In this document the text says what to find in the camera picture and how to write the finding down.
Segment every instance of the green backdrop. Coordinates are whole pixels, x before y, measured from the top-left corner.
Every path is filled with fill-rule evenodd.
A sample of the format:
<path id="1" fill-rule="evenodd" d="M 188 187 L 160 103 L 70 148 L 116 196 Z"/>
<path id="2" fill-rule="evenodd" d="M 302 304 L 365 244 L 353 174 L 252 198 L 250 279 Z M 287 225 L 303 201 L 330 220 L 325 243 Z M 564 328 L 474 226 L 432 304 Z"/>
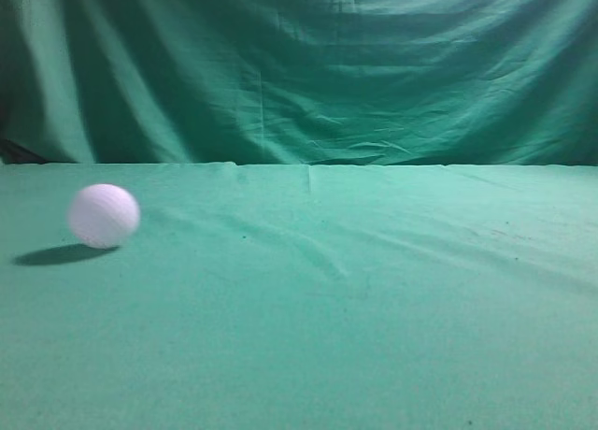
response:
<path id="1" fill-rule="evenodd" d="M 13 161 L 598 162 L 598 0 L 0 4 Z"/>

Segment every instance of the green fabric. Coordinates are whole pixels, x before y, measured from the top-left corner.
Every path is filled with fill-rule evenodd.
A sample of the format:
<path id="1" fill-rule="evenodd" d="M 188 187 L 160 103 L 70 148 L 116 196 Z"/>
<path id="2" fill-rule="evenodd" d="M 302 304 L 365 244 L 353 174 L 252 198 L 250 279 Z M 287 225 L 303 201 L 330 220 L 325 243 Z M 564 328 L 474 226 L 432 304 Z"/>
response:
<path id="1" fill-rule="evenodd" d="M 597 177 L 6 165 L 0 428 L 595 430 Z M 143 210 L 95 258 L 93 182 Z"/>
<path id="2" fill-rule="evenodd" d="M 598 0 L 2 2 L 52 161 L 598 162 Z"/>

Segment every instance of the ball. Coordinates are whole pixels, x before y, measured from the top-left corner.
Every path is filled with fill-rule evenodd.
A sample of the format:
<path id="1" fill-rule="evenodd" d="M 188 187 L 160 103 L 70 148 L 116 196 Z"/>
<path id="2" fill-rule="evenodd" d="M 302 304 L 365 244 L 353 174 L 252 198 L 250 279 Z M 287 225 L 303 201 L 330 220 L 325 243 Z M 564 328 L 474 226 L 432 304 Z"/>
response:
<path id="1" fill-rule="evenodd" d="M 140 220 L 139 205 L 126 190 L 111 184 L 95 184 L 77 193 L 68 210 L 68 226 L 90 248 L 120 246 Z"/>

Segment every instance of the dark object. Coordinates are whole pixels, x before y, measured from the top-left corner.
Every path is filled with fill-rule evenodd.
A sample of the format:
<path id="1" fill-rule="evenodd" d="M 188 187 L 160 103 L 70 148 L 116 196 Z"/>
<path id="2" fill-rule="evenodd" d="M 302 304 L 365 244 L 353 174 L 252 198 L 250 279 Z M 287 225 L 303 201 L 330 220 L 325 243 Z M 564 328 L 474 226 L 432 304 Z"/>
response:
<path id="1" fill-rule="evenodd" d="M 7 164 L 47 164 L 49 162 L 3 138 L 0 138 L 0 159 L 4 159 Z"/>

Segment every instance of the white ball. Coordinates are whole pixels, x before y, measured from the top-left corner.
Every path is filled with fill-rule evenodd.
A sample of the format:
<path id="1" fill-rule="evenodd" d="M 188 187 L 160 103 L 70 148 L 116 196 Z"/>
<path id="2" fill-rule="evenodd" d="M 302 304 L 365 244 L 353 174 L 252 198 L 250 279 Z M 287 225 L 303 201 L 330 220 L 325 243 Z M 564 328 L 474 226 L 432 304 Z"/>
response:
<path id="1" fill-rule="evenodd" d="M 116 185 L 95 184 L 75 196 L 68 225 L 85 245 L 108 249 L 120 246 L 139 225 L 139 205 Z"/>

